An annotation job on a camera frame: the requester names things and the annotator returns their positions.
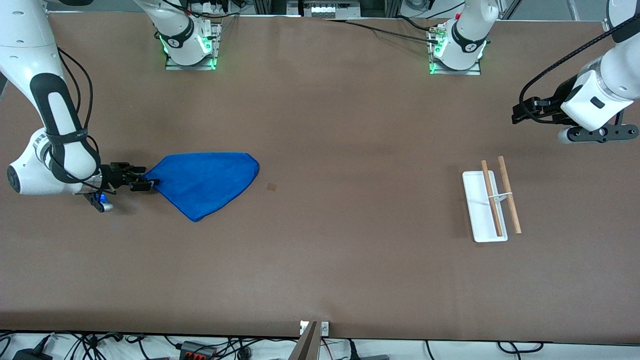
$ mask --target power cable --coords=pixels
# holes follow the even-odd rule
[[[358,355],[358,349],[356,348],[356,344],[351,339],[347,339],[349,341],[349,347],[351,348],[351,357],[350,360],[360,360],[360,356]]]
[[[2,355],[4,355],[4,353],[6,352],[6,349],[9,348],[9,344],[11,344],[11,338],[9,337],[9,335],[6,335],[0,338],[0,343],[4,340],[6,340],[6,345],[4,346],[2,351],[0,351],[0,358],[2,358]]]
[[[64,51],[63,49],[61,49],[60,47],[58,48],[58,52],[64,56],[66,56],[69,60],[71,60],[72,62],[74,62],[79,68],[80,70],[84,73],[84,76],[86,77],[87,83],[89,85],[89,104],[87,107],[87,111],[86,111],[86,118],[84,120],[84,126],[83,129],[87,129],[89,126],[89,121],[91,120],[91,112],[93,109],[93,81],[91,81],[91,76],[89,76],[89,73],[87,72],[87,70],[84,68],[84,66],[82,66],[82,64],[80,64],[79,61],[77,61],[73,56],[69,55],[66,51]],[[65,69],[69,72],[69,74],[71,75],[71,78],[74,80],[74,84],[76,86],[76,91],[78,94],[80,94],[80,89],[79,86],[77,84],[76,78],[73,76],[72,72],[70,71],[68,65],[64,62],[63,57],[60,56],[60,59],[62,60]],[[79,103],[80,103],[80,95],[78,96],[78,104],[76,105],[76,112],[79,110]],[[92,142],[93,142],[93,146],[95,147],[95,152],[99,155],[100,154],[100,148],[98,147],[98,143],[95,141],[95,139],[91,136],[91,135],[87,135],[87,138],[89,138]],[[64,171],[65,175],[68,176],[71,180],[77,182],[77,183],[81,183],[85,186],[88,186],[89,188],[92,188],[94,190],[96,190],[96,192],[99,193],[108,193],[111,195],[115,195],[115,192],[109,191],[109,190],[105,190],[105,189],[101,189],[97,186],[94,186],[92,184],[87,183],[86,181],[89,180],[91,177],[93,177],[93,175],[91,175],[90,177],[87,177],[86,179],[79,179],[76,176],[73,176],[72,174],[70,174],[64,167],[63,164],[61,164],[58,159],[56,159],[53,156],[52,153],[52,148],[53,147],[49,147],[47,149],[47,153],[49,155],[49,158],[53,160],[53,162],[55,162],[55,164],[57,166],[60,167],[60,169],[62,169],[62,171]]]
[[[413,26],[416,29],[419,29],[419,30],[422,30],[422,31],[429,31],[429,28],[425,28],[424,26],[420,26],[420,25],[416,24],[415,22],[413,22],[413,20],[409,19],[408,17],[406,17],[404,15],[398,15],[396,18],[406,20],[409,24],[411,24],[411,26]]]
[[[178,343],[173,343],[171,340],[169,340],[169,337],[167,337],[167,335],[163,335],[163,338],[171,345],[173,345],[173,347],[178,348]]]
[[[513,350],[507,350],[507,349],[503,348],[502,347],[502,343],[503,342],[506,342],[509,345],[511,345]],[[536,347],[536,348],[532,348],[530,350],[520,350],[513,343],[513,341],[498,341],[497,344],[498,344],[498,348],[500,349],[500,351],[505,352],[505,353],[510,354],[510,355],[516,355],[518,357],[518,360],[522,360],[522,356],[520,356],[520,354],[533,354],[534,352],[539,352],[545,346],[544,343],[536,343],[536,344],[538,344],[538,347]]]
[[[140,334],[140,335],[129,335],[126,337],[125,341],[130,343],[130,344],[135,344],[138,343],[138,346],[140,347],[140,352],[142,353],[142,356],[145,358],[145,360],[151,360],[149,358],[149,356],[147,356],[147,353],[145,352],[145,348],[142,346],[142,340],[145,338],[144,334]]]
[[[427,352],[429,353],[429,358],[431,358],[431,360],[436,360],[433,357],[433,354],[431,353],[431,347],[429,346],[429,340],[424,340],[424,344],[427,345]]]
[[[443,11],[441,11],[441,12],[439,12],[439,13],[435,13],[435,14],[433,14],[433,15],[429,15],[429,16],[425,17],[424,19],[431,19],[431,18],[436,17],[436,16],[438,16],[438,15],[441,15],[441,14],[443,14],[443,13],[445,13],[445,12],[449,12],[449,11],[451,11],[451,10],[455,10],[457,7],[462,6],[462,5],[464,5],[464,4],[465,4],[465,3],[464,3],[464,2],[462,2],[462,3],[457,4],[456,6],[454,6],[454,7],[452,7],[452,8],[449,8],[449,9],[443,10]],[[414,19],[415,19],[416,17],[418,17],[418,16],[422,15],[423,13],[426,13],[427,11],[428,11],[428,9],[427,9],[427,10],[424,10],[423,12],[421,12],[421,13],[419,13],[419,14],[417,14],[417,15],[412,16],[412,18],[414,18]]]
[[[335,21],[341,22],[343,24],[360,26],[361,28],[365,28],[365,29],[369,29],[369,30],[373,30],[373,31],[379,31],[380,33],[394,35],[395,37],[407,38],[407,39],[411,39],[411,40],[418,40],[418,41],[422,41],[422,42],[428,42],[430,44],[437,44],[438,43],[436,40],[430,40],[430,39],[426,39],[426,38],[413,37],[411,35],[406,35],[406,34],[394,33],[393,31],[374,28],[373,26],[369,26],[369,25],[365,25],[365,24],[359,24],[357,22],[344,21],[344,20],[335,20]]]

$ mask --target robotic arm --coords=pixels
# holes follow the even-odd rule
[[[533,119],[545,124],[569,125],[571,127],[558,134],[563,143],[636,138],[637,126],[621,121],[623,110],[640,98],[639,13],[640,0],[610,2],[611,25],[620,26],[612,33],[616,45],[560,84],[552,97],[531,97],[524,101],[524,107],[514,106],[513,123]],[[540,120],[549,116],[552,120]],[[614,124],[608,124],[612,117],[616,117]]]
[[[67,89],[60,53],[38,0],[0,2],[0,71],[38,110],[43,128],[35,131],[20,157],[7,169],[12,188],[23,195],[83,194],[100,212],[113,205],[103,192],[129,185],[149,190],[157,179],[144,167],[100,165],[87,142]]]
[[[455,19],[438,25],[445,29],[445,36],[433,56],[454,70],[471,68],[482,56],[486,37],[499,12],[496,0],[466,0]]]

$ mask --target blue towel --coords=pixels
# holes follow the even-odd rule
[[[160,179],[155,189],[197,222],[240,195],[259,169],[244,152],[194,152],[166,156],[145,177]]]

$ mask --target white tray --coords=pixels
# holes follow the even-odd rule
[[[499,194],[498,188],[495,185],[493,171],[489,171],[489,178],[491,179],[493,194]],[[469,208],[469,218],[471,219],[471,229],[474,232],[474,241],[477,243],[507,241],[507,229],[500,202],[497,202],[496,205],[498,208],[498,217],[500,218],[500,226],[502,226],[502,236],[495,234],[493,215],[491,214],[491,206],[489,205],[490,200],[486,194],[482,171],[463,172],[462,182],[465,185],[465,194],[467,195],[467,206]]]

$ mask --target brown table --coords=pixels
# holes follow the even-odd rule
[[[423,44],[317,19],[238,19],[214,72],[163,70],[144,14],[51,23],[92,75],[103,162],[246,151],[261,170],[197,224],[159,194],[98,214],[0,181],[0,328],[295,336],[319,318],[336,337],[640,341],[640,141],[561,145],[559,127],[510,120],[599,23],[497,23],[482,76],[430,76]],[[39,121],[12,86],[0,117],[7,166]],[[498,155],[524,234],[480,245],[461,173]]]

